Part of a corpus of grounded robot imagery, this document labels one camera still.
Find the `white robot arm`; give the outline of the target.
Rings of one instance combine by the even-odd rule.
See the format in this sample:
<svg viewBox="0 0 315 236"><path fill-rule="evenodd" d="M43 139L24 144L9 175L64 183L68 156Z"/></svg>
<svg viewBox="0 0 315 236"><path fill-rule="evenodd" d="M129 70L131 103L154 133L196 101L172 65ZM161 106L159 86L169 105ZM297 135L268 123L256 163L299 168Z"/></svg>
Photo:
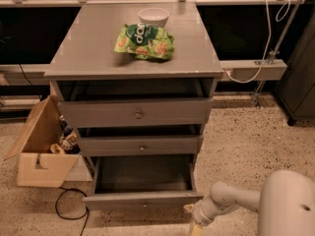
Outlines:
<svg viewBox="0 0 315 236"><path fill-rule="evenodd" d="M214 183L207 196L184 206L192 217L190 236L202 236L217 216L240 207L258 214L257 236L315 236L315 182L288 170L273 172L261 191Z"/></svg>

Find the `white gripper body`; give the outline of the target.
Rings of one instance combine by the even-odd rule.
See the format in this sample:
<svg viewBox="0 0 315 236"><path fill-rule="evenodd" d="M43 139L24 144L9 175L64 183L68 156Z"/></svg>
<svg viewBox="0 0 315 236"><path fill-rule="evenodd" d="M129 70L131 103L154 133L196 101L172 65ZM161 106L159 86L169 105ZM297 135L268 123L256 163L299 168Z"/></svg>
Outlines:
<svg viewBox="0 0 315 236"><path fill-rule="evenodd" d="M210 196L196 202L192 209L192 219L200 226L210 225L217 216L229 214L239 209L235 205L221 205L215 202Z"/></svg>

